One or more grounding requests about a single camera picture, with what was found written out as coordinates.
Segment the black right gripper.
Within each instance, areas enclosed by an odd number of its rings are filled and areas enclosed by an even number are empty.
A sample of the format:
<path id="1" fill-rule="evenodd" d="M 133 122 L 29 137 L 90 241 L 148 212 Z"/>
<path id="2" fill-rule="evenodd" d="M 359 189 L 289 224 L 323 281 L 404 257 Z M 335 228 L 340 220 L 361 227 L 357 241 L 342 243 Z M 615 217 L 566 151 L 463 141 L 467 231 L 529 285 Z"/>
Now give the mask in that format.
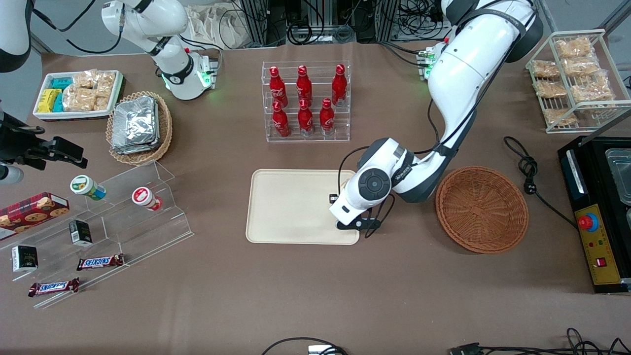
<path id="1" fill-rule="evenodd" d="M 0 161 L 6 164 L 18 164 L 32 168 L 45 168 L 45 160 L 30 157 L 31 149 L 37 150 L 45 140 L 38 135 L 45 133 L 40 126 L 29 126 L 7 113 L 1 114 L 0 126 Z M 44 159 L 61 161 L 86 169 L 88 159 L 83 157 L 84 148 L 62 137 L 49 141 L 49 151 Z"/>

